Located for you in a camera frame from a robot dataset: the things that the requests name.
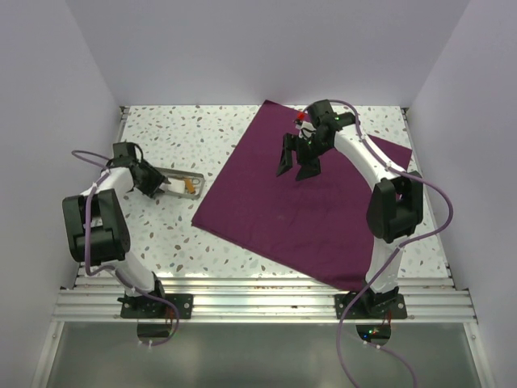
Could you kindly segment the metal instrument tray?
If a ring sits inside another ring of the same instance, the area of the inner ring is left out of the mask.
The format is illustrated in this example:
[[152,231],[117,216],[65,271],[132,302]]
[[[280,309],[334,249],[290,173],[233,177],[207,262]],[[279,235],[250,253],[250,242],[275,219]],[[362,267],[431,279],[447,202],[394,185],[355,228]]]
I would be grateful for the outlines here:
[[164,194],[192,200],[201,197],[205,186],[202,174],[166,168],[158,168],[158,171],[166,177],[160,186]]

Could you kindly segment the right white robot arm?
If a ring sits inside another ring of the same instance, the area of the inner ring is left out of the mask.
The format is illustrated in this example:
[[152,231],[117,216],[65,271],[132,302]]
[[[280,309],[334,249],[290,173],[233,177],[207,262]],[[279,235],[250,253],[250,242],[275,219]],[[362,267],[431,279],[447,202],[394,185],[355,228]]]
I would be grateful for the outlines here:
[[367,316],[378,317],[389,307],[385,294],[393,295],[398,287],[402,246],[423,219],[422,177],[398,166],[362,133],[352,112],[311,110],[301,113],[294,125],[297,132],[284,135],[277,175],[298,166],[296,180],[316,177],[322,172],[320,157],[335,150],[367,185],[368,207],[363,214],[373,247],[359,306]]

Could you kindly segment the orange bandage strip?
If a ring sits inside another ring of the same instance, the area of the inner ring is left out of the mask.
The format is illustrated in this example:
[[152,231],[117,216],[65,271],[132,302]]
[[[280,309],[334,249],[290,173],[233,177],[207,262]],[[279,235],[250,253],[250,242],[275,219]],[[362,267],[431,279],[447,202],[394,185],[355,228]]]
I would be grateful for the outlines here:
[[190,179],[185,179],[185,188],[189,194],[195,194],[195,186]]

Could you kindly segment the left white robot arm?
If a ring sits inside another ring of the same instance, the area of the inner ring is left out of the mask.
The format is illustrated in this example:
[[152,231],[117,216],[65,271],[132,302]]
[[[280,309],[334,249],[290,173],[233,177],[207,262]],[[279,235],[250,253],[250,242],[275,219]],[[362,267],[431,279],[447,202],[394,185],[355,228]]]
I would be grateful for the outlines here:
[[149,317],[166,312],[168,298],[157,291],[157,277],[132,252],[131,236],[120,198],[137,189],[153,197],[169,180],[146,161],[125,167],[104,167],[91,186],[62,201],[65,231],[73,259],[88,276],[107,272],[128,297],[139,297]]

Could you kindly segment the purple cloth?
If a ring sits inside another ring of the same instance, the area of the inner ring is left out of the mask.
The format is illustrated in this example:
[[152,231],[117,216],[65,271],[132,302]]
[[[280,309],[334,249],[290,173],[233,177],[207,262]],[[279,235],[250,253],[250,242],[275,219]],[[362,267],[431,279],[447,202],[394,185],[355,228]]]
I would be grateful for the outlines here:
[[200,203],[192,225],[337,289],[397,286],[401,252],[367,224],[372,188],[390,161],[406,168],[411,152],[342,129],[321,158],[319,175],[277,172],[298,111],[265,101]]

